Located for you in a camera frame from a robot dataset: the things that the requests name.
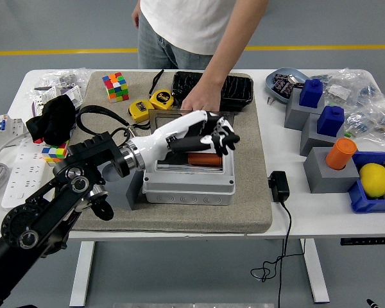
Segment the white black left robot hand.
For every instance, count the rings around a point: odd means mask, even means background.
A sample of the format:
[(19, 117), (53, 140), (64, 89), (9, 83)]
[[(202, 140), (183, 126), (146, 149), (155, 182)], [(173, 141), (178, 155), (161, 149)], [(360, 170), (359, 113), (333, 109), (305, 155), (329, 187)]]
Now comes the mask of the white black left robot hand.
[(240, 141), (231, 124), (222, 115), (196, 110), (157, 128), (151, 135), (128, 141), (137, 164), (150, 169), (168, 153), (214, 153), (219, 157), (235, 150)]

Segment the person's right hand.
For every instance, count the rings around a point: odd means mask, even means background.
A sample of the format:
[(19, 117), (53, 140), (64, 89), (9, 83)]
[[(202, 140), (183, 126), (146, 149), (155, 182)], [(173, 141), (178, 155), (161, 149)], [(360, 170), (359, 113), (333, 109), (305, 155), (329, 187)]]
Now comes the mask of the person's right hand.
[(140, 6), (140, 2), (138, 2), (135, 5), (135, 8), (133, 9), (133, 12), (132, 12), (132, 21), (133, 21), (133, 25), (135, 26), (136, 29), (139, 28), (140, 16), (141, 16), (141, 6)]

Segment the person's left hand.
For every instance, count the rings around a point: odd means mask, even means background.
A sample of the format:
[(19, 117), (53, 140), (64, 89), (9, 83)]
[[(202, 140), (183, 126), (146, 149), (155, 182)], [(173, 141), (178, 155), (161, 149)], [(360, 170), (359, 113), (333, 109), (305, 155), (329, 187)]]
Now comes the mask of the person's left hand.
[(181, 110), (205, 110), (218, 112), (221, 101), (221, 87), (198, 83), (182, 101)]

